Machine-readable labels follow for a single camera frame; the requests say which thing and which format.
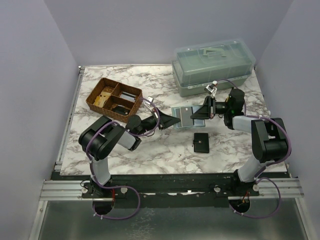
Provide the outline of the green card holder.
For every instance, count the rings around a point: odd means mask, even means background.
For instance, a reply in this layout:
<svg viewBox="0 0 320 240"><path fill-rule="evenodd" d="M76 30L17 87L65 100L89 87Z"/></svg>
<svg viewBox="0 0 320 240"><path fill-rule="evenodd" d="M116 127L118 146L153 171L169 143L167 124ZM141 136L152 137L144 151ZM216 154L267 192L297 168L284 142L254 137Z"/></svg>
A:
<svg viewBox="0 0 320 240"><path fill-rule="evenodd" d="M173 127L178 129L187 128L202 128L205 127L205 121L203 119L192 119L191 115L200 109L200 105L190 105L171 108L173 117L179 118L180 122L175 123Z"/></svg>

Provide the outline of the dark card pocket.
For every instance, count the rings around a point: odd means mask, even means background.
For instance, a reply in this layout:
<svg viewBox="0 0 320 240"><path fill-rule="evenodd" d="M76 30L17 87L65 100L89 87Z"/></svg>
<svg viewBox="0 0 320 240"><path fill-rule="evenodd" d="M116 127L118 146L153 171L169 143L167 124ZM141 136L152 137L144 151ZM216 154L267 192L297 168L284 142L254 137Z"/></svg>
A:
<svg viewBox="0 0 320 240"><path fill-rule="evenodd" d="M194 125L191 115L193 114L193 109L191 106L185 106L180 108L180 119L182 127L192 127Z"/></svg>

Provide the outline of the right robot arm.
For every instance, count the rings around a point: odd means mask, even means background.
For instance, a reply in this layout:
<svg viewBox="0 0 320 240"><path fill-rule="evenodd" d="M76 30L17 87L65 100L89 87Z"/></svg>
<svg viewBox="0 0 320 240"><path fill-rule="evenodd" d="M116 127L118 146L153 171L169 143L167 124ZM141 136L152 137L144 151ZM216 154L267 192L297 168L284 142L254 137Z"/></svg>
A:
<svg viewBox="0 0 320 240"><path fill-rule="evenodd" d="M232 174L228 185L236 196L241 196L254 184L267 167L284 162L292 152L291 141L281 118L249 116L245 114L245 93L231 89L224 102L207 96L202 106L190 118L209 120L222 115L230 130L251 134L252 156Z"/></svg>

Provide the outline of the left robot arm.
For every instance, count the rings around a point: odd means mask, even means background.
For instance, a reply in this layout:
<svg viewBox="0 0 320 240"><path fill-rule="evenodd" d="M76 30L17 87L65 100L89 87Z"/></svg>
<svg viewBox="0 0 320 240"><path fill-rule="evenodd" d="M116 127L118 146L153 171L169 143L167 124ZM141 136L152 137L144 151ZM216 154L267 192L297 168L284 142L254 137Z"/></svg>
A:
<svg viewBox="0 0 320 240"><path fill-rule="evenodd" d="M128 118L126 126L106 116L100 117L79 137L78 142L89 158L93 191L101 198L111 191L108 156L116 145L134 151L141 143L141 137L149 136L156 129L164 130L181 121L156 109L152 116L141 119L138 115Z"/></svg>

